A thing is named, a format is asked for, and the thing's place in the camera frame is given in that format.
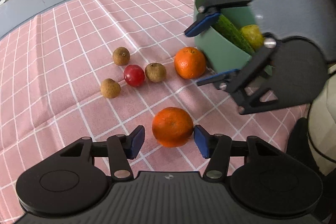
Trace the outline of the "orange mandarin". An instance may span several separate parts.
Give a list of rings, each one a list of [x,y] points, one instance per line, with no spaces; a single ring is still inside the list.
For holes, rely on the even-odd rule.
[[[194,131],[194,123],[189,114],[178,107],[167,107],[153,118],[152,133],[163,147],[185,145]]]
[[[200,50],[184,47],[176,53],[174,67],[183,79],[197,79],[206,71],[206,58]]]

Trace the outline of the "red cherry tomato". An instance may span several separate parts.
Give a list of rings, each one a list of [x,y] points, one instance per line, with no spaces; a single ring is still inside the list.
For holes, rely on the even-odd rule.
[[[145,81],[145,73],[138,65],[128,65],[123,71],[126,83],[132,87],[139,87]]]

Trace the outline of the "brown longan top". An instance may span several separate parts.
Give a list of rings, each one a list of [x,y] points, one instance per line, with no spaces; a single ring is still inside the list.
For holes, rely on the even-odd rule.
[[[118,47],[113,51],[112,59],[118,66],[128,65],[130,60],[130,53],[125,47]]]

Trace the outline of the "yellow green pear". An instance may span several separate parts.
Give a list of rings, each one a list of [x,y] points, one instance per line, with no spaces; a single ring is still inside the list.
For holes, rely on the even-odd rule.
[[[258,51],[264,45],[264,37],[258,25],[244,26],[240,29],[240,32],[255,51]]]

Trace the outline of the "green cucumber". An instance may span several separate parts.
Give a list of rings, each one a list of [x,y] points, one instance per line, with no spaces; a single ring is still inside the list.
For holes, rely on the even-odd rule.
[[[219,34],[221,34],[222,37],[227,39],[229,42],[231,42],[244,52],[248,53],[249,55],[255,53],[255,50],[252,48],[250,43],[244,38],[242,33],[224,15],[220,14],[218,17],[218,21],[215,24],[213,24],[212,27]]]

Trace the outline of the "pink checkered tablecloth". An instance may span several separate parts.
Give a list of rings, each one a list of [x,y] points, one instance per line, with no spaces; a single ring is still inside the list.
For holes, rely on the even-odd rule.
[[[284,149],[304,107],[239,115],[233,100],[212,85],[197,87],[174,69],[174,56],[194,44],[183,32],[193,20],[194,0],[71,0],[37,15],[1,40],[1,223],[22,215],[15,192],[17,178],[80,137],[103,141],[146,131],[138,157],[141,170],[205,170],[195,143],[178,148],[158,144],[151,132],[153,117],[166,107],[188,112],[212,134],[235,140],[257,135]],[[144,73],[150,63],[166,68],[160,83],[146,76],[139,87],[126,83],[112,59],[125,47],[128,65]],[[101,82],[113,79],[120,95],[102,96]]]

